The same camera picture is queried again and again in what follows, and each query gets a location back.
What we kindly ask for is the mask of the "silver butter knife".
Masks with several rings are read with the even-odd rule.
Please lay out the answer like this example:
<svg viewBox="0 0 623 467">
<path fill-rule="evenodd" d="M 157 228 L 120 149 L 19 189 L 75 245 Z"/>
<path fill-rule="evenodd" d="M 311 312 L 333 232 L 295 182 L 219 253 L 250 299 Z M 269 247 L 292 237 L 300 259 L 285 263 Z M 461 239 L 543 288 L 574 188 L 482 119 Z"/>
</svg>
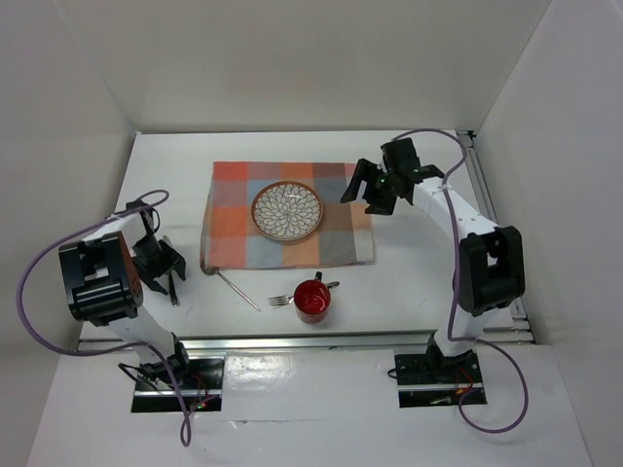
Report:
<svg viewBox="0 0 623 467">
<path fill-rule="evenodd" d="M 168 238 L 167 235 L 163 236 L 163 240 L 169 247 L 172 246 L 172 243 L 171 243 L 171 241 L 170 241 L 170 239 Z M 171 271 L 168 274 L 168 293 L 169 293 L 169 298 L 170 298 L 171 304 L 174 307 L 180 306 L 180 301 L 179 301 L 179 298 L 177 296 L 177 292 L 176 292 L 176 288 L 175 288 L 173 271 Z"/>
</svg>

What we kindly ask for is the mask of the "silver slotted spoon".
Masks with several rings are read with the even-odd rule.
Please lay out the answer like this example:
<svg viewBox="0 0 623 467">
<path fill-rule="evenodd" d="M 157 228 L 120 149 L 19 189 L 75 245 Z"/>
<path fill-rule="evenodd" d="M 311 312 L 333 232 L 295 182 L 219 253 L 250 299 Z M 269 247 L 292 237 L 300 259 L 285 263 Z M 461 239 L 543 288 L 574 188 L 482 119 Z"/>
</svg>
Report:
<svg viewBox="0 0 623 467">
<path fill-rule="evenodd" d="M 261 310 L 261 308 L 254 301 L 252 301 L 239 287 L 237 287 L 237 285 L 232 280 L 230 280 L 219 268 L 214 266 L 205 266 L 202 267 L 202 272 L 209 276 L 219 277 L 255 310 Z"/>
</svg>

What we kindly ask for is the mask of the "floral patterned brown-rimmed plate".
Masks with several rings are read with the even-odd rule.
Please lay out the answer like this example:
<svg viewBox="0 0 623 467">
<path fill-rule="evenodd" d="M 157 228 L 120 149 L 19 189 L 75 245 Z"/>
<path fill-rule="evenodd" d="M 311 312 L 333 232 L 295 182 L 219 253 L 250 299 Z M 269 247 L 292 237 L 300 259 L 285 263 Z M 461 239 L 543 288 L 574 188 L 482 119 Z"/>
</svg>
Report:
<svg viewBox="0 0 623 467">
<path fill-rule="evenodd" d="M 314 189 L 296 181 L 279 181 L 253 199 L 251 220 L 263 236 L 283 242 L 312 234 L 323 217 L 323 203 Z"/>
</svg>

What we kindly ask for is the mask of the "checkered orange blue cloth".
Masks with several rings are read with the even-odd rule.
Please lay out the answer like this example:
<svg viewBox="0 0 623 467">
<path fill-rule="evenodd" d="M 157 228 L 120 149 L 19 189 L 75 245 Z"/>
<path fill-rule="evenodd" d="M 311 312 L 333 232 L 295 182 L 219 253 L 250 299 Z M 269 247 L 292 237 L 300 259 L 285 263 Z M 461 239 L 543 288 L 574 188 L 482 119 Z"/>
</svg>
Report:
<svg viewBox="0 0 623 467">
<path fill-rule="evenodd" d="M 215 162 L 202 270 L 373 263 L 370 215 L 361 202 L 340 201 L 354 169 L 345 162 Z"/>
</svg>

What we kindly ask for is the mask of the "silver fork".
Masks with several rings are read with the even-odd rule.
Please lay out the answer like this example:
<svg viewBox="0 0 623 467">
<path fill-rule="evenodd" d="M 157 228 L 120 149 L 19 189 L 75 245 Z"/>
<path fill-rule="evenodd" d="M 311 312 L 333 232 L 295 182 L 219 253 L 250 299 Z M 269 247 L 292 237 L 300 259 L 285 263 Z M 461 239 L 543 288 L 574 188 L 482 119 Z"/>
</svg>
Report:
<svg viewBox="0 0 623 467">
<path fill-rule="evenodd" d="M 340 285 L 339 281 L 332 281 L 329 283 L 325 283 L 325 286 L 328 289 L 333 289 L 336 288 Z M 270 306 L 284 306 L 284 305 L 290 305 L 292 304 L 294 301 L 294 297 L 292 295 L 281 295 L 281 296 L 275 296 L 275 297 L 270 297 L 268 298 L 268 304 Z"/>
</svg>

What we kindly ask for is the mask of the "red ceramic mug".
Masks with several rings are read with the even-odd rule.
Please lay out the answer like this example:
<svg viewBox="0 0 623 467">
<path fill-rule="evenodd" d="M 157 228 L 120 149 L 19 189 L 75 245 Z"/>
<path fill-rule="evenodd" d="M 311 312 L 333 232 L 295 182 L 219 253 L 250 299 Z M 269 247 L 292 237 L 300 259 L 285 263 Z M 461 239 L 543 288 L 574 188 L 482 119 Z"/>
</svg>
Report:
<svg viewBox="0 0 623 467">
<path fill-rule="evenodd" d="M 322 279 L 322 272 L 317 271 L 313 279 L 301 282 L 294 291 L 293 303 L 298 317 L 304 323 L 321 322 L 331 305 L 331 291 Z"/>
</svg>

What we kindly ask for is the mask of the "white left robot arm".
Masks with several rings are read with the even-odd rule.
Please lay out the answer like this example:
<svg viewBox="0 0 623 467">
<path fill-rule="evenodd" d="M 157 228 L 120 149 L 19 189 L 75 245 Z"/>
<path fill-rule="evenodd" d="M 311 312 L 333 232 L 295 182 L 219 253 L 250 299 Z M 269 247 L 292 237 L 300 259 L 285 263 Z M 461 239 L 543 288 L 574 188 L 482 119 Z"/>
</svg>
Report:
<svg viewBox="0 0 623 467">
<path fill-rule="evenodd" d="M 173 277 L 187 276 L 185 258 L 167 237 L 157 237 L 160 226 L 154 208 L 118 212 L 82 240 L 61 245 L 58 257 L 72 316 L 111 330 L 125 343 L 139 342 L 137 372 L 179 388 L 192 376 L 187 351 L 144 305 L 144 288 L 178 305 Z"/>
</svg>

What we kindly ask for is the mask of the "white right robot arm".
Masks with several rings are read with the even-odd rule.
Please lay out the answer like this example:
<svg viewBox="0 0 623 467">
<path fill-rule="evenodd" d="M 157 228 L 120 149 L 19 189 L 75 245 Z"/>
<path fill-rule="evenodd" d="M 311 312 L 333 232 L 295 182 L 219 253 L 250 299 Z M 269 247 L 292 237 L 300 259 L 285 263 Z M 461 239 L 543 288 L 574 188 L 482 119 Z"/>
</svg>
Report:
<svg viewBox="0 0 623 467">
<path fill-rule="evenodd" d="M 396 202 L 405 199 L 452 240 L 450 315 L 429 338 L 419 365 L 432 379 L 445 381 L 468 361 L 497 312 L 524 294 L 522 236 L 516 228 L 501 227 L 481 215 L 436 165 L 422 164 L 411 139 L 390 141 L 381 150 L 382 163 L 356 163 L 341 201 L 362 198 L 366 213 L 390 216 Z"/>
</svg>

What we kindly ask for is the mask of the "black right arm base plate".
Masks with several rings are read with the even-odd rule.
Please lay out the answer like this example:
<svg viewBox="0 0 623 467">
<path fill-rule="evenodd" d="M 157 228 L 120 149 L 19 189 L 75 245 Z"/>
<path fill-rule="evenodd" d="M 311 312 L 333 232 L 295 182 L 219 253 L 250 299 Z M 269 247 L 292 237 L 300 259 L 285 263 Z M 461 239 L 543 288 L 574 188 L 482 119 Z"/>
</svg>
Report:
<svg viewBox="0 0 623 467">
<path fill-rule="evenodd" d="M 423 354 L 396 354 L 394 367 L 386 374 L 396 381 L 401 409 L 456 406 L 462 396 L 465 405 L 487 404 L 480 363 L 474 352 L 439 369 L 434 369 Z"/>
</svg>

